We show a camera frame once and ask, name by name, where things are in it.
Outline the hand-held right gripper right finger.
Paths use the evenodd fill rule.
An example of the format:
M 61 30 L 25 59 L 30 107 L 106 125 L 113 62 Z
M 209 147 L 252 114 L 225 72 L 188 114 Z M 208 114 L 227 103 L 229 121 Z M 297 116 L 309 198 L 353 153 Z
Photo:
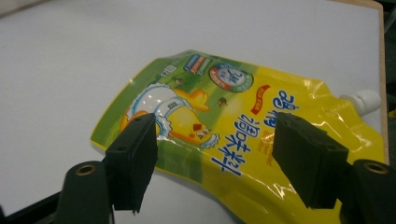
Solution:
M 272 155 L 306 207 L 334 208 L 346 147 L 305 119 L 279 113 Z

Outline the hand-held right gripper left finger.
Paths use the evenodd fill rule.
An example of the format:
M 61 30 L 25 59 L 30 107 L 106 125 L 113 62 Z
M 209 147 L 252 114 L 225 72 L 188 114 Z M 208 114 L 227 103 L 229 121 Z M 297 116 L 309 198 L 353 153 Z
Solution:
M 157 160 L 155 116 L 148 113 L 132 119 L 106 150 L 115 210 L 140 212 Z

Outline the yellow green spout pouch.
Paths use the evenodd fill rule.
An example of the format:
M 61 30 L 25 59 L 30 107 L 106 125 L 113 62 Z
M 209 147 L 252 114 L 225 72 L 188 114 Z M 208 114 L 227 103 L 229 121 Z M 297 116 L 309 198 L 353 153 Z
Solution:
M 95 127 L 108 148 L 128 123 L 152 113 L 158 170 L 207 190 L 246 224 L 339 224 L 338 207 L 309 209 L 273 158 L 276 117 L 301 117 L 347 147 L 348 160 L 382 161 L 381 135 L 362 116 L 375 91 L 336 97 L 320 80 L 188 50 L 132 78 Z

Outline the white table cover sheet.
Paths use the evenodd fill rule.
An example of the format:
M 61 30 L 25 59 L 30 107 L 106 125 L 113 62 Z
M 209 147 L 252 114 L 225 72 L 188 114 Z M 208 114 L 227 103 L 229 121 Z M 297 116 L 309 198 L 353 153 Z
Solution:
M 0 206 L 62 187 L 102 155 L 99 118 L 152 60 L 195 49 L 378 90 L 381 7 L 331 0 L 51 0 L 0 19 Z

